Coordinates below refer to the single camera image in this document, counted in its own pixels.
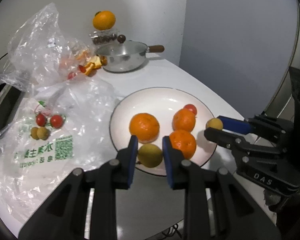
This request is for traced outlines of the longan fruit one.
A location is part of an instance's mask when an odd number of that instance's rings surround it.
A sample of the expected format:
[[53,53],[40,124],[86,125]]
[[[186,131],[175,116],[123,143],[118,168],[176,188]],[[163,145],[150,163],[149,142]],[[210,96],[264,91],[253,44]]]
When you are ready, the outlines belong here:
[[219,118],[212,118],[206,123],[205,128],[214,128],[221,131],[223,129],[223,122]]

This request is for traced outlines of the tangerine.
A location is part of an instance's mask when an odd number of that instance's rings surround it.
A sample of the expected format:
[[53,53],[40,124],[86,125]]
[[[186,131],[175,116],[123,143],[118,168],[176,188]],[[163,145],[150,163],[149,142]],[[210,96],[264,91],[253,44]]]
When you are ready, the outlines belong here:
[[160,124],[155,116],[138,113],[130,120],[129,132],[138,138],[139,143],[147,144],[154,142],[159,136]]
[[188,109],[183,108],[177,111],[173,116],[172,127],[173,130],[185,130],[192,132],[196,125],[196,116]]
[[197,143],[194,136],[185,130],[179,129],[169,135],[171,145],[174,149],[180,150],[185,159],[191,159],[196,152]]

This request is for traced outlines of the longan fruit two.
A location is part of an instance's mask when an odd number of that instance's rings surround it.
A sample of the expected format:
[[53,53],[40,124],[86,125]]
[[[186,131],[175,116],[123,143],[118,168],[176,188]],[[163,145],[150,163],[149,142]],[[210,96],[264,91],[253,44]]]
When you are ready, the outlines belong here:
[[155,144],[144,144],[138,150],[138,160],[145,167],[157,167],[162,159],[162,150]]

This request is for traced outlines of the longan fruit three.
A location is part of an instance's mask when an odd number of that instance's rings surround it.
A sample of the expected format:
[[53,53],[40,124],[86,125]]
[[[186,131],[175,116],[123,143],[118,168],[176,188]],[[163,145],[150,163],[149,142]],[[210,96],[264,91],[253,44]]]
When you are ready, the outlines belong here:
[[50,131],[46,127],[40,127],[37,129],[37,137],[40,140],[47,140],[50,135]]

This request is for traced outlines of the longan fruit four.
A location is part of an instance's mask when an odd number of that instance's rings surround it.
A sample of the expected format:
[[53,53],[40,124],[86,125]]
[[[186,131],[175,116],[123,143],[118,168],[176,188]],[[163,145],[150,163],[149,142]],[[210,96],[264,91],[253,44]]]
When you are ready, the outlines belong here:
[[32,127],[31,128],[31,137],[34,139],[34,140],[39,140],[39,137],[38,137],[38,127]]

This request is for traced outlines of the clear box of dark fruits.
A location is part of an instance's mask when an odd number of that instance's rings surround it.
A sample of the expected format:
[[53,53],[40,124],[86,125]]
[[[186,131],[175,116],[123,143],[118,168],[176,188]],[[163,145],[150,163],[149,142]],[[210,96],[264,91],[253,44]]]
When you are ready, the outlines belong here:
[[94,45],[99,46],[102,44],[108,44],[117,39],[119,31],[116,28],[108,30],[96,30],[89,34]]

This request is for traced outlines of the small cherry tomato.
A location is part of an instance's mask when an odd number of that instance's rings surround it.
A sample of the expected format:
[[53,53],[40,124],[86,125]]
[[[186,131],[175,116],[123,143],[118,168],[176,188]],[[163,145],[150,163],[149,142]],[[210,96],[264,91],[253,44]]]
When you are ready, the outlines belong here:
[[197,108],[193,104],[187,104],[184,106],[184,109],[191,111],[194,115],[197,115]]

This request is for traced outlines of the flat printed plastic bag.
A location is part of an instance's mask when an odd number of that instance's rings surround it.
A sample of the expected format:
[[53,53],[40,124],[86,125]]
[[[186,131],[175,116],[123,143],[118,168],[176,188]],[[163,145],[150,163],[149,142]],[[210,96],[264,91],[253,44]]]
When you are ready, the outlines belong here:
[[[93,170],[116,156],[109,122],[117,96],[109,85],[106,90],[70,88],[28,96],[13,121],[0,131],[0,192],[16,220],[26,222],[74,168]],[[31,137],[31,128],[40,128],[39,113],[47,118],[47,140]],[[64,120],[59,129],[50,125],[56,114]]]

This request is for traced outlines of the orange peel pieces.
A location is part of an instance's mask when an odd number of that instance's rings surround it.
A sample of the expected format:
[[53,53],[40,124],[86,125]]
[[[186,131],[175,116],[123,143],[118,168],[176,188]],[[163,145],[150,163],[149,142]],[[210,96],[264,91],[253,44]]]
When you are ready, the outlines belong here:
[[79,62],[79,71],[86,76],[91,76],[94,71],[101,69],[102,66],[107,64],[105,56],[93,55],[89,50],[80,51],[75,58]]

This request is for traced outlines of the steel saucepan with lid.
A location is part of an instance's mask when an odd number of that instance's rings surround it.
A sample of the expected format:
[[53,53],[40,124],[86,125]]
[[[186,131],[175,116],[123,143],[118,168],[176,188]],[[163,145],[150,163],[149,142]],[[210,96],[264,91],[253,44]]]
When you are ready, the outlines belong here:
[[127,40],[119,35],[116,41],[96,50],[104,70],[112,73],[126,73],[138,69],[147,60],[148,53],[162,53],[163,45],[148,46],[145,43]]

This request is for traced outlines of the crumpled clear plastic bag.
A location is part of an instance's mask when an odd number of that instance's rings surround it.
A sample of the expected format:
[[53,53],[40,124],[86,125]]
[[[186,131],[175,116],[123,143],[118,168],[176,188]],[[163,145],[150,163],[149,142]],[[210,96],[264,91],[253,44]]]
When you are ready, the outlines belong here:
[[0,67],[0,85],[10,85],[30,95],[62,93],[70,88],[85,92],[106,90],[102,79],[86,76],[78,69],[75,56],[93,50],[82,41],[64,34],[59,12],[50,3],[30,17],[7,45],[7,61]]

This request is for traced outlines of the induction cooker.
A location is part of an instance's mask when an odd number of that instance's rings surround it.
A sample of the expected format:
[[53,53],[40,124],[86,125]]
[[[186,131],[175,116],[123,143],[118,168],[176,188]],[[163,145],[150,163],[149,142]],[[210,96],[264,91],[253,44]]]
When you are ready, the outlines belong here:
[[0,131],[13,120],[24,94],[10,85],[0,85]]

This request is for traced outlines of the large orange on box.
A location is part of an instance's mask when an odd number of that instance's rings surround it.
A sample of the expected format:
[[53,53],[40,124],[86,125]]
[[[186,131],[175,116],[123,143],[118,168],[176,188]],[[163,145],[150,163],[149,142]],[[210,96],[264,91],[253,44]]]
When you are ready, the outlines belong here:
[[97,30],[111,29],[116,22],[116,17],[111,11],[99,11],[93,18],[93,26]]

